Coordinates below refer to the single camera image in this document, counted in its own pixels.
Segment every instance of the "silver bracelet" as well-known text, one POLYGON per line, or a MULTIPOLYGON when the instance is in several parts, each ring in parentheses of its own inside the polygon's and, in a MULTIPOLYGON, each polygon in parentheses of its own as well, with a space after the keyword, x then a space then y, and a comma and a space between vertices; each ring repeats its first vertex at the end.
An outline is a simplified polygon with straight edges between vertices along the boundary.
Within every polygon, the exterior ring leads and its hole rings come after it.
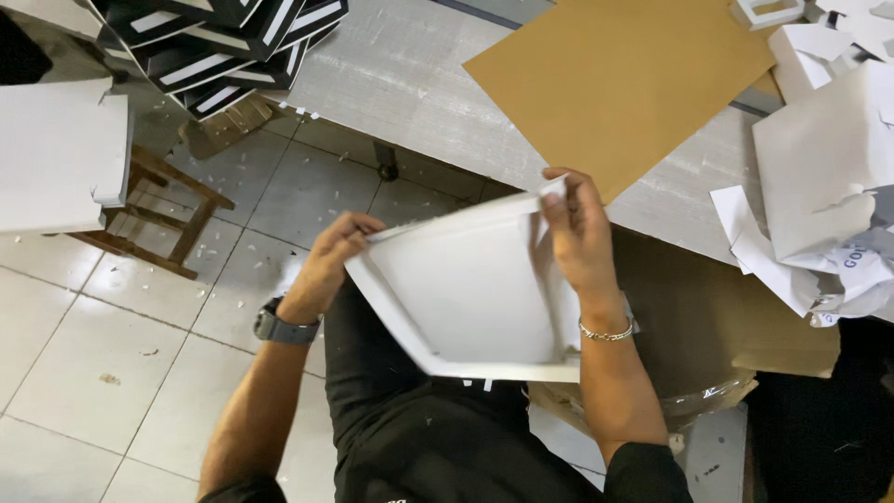
POLYGON ((584 323, 583 321, 581 321, 580 318, 578 318, 578 328, 580 328, 581 334, 584 334, 591 339, 602 339, 604 341, 620 341, 623 338, 629 337, 630 334, 633 333, 633 320, 631 320, 629 316, 627 317, 627 322, 627 330, 624 330, 619 334, 597 334, 593 330, 584 327, 584 323))

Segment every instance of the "gray table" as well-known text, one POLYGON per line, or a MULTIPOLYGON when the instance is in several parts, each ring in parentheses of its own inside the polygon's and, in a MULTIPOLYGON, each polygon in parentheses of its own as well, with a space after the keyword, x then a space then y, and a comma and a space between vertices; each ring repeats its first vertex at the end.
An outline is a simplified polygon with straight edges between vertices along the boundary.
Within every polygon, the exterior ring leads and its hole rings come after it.
MULTIPOLYGON (((520 189, 546 162, 462 68, 511 30, 429 0, 363 0, 310 52, 295 88, 266 93, 369 136, 520 189)), ((735 264, 708 192, 746 188, 763 219, 751 125, 727 107, 608 208, 611 221, 735 264)))

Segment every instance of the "floor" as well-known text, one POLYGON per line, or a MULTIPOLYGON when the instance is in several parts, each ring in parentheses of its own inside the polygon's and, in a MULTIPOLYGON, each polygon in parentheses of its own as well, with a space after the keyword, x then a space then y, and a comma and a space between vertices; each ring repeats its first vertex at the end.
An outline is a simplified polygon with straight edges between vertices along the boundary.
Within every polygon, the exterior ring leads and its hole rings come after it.
MULTIPOLYGON (((176 502, 196 496, 207 438, 249 367, 256 309, 286 290, 319 231, 344 210, 389 225, 508 193, 399 153, 380 181, 372 142, 284 117, 198 161, 176 142, 182 111, 125 86, 136 141, 236 201, 217 210, 187 280, 66 235, 0 234, 0 500, 176 502)), ((131 202, 188 219, 177 187, 141 185, 131 202)), ((155 252, 177 234, 120 216, 111 227, 155 252)), ((291 501, 333 500, 335 450, 323 346, 314 343, 278 480, 291 501)), ((531 428, 602 487, 596 444, 542 409, 531 428)))

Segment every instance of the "wristwatch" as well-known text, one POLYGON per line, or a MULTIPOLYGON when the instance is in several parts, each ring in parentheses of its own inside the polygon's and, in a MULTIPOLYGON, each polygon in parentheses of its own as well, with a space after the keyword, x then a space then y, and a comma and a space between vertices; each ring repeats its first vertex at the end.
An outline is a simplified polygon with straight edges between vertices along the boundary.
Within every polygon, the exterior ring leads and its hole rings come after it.
POLYGON ((284 342, 289 344, 310 344, 316 338, 320 328, 320 319, 311 325, 292 325, 276 316, 276 308, 283 301, 282 297, 270 300, 257 312, 255 336, 263 341, 284 342))

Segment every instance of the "sleeve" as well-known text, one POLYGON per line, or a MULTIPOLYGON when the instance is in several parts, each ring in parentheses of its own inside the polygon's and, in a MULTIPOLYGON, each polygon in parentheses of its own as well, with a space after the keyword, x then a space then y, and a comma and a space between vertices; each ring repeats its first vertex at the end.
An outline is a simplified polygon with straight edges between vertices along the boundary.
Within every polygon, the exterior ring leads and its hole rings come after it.
POLYGON ((198 503, 286 503, 273 477, 255 477, 209 492, 198 503))
POLYGON ((692 503, 686 475, 667 446, 628 442, 611 458, 605 476, 611 503, 692 503))

